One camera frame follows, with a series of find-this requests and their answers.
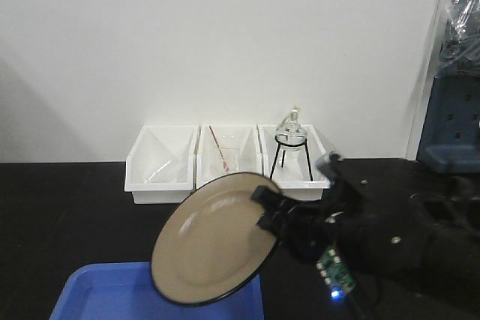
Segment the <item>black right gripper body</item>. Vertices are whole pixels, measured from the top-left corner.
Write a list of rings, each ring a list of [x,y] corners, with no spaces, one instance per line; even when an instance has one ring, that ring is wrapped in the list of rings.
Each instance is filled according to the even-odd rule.
[[[345,175],[346,165],[343,158],[337,165],[337,176],[327,178],[331,188],[318,202],[286,197],[278,210],[285,215],[284,237],[279,240],[300,262],[317,262],[326,247],[333,244],[346,253],[353,252],[374,222],[367,199]]]

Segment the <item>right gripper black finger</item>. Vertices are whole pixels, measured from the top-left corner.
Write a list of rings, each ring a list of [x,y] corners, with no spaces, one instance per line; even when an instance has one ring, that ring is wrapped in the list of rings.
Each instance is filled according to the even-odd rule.
[[[285,215],[279,211],[265,211],[257,220],[256,225],[262,230],[270,232],[276,238],[284,237]]]
[[[287,198],[266,185],[259,185],[252,192],[250,199],[265,211],[277,211],[284,205]]]

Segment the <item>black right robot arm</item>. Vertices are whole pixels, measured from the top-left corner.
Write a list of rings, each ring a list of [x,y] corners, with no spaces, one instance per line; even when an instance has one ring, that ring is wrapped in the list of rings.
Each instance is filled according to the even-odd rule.
[[[479,312],[479,198],[473,183],[450,178],[441,194],[378,188],[351,160],[317,163],[331,186],[307,204],[258,186],[258,226],[298,260],[316,266],[333,301],[372,319],[356,274],[389,279],[471,313]]]

